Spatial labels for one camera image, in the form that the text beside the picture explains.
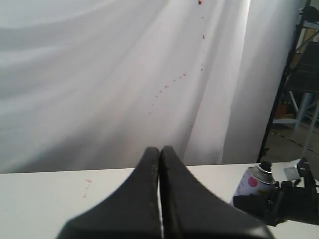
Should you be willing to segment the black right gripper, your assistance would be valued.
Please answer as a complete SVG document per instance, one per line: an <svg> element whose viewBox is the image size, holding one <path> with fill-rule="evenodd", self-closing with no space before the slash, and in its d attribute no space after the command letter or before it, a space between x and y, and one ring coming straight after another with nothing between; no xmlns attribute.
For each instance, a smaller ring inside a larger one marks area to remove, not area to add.
<svg viewBox="0 0 319 239"><path fill-rule="evenodd" d="M262 219L270 226L285 221L319 224L319 193L310 164L306 158L288 163L284 168L286 181L277 182L266 196L239 195L233 206Z"/></svg>

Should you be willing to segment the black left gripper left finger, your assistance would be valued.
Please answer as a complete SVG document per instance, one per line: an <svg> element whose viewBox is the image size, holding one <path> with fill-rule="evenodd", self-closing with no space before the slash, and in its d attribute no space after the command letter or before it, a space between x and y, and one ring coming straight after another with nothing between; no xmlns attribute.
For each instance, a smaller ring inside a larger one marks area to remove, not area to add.
<svg viewBox="0 0 319 239"><path fill-rule="evenodd" d="M160 152L145 149L125 182L95 207L70 219L59 239L158 239Z"/></svg>

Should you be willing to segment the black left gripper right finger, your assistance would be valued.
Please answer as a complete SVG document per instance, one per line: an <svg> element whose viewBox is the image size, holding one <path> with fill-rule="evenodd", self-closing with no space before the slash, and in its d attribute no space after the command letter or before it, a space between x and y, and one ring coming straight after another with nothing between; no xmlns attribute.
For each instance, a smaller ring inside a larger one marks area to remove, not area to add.
<svg viewBox="0 0 319 239"><path fill-rule="evenodd" d="M159 158L159 194L166 239L272 239L268 227L204 187L171 146Z"/></svg>

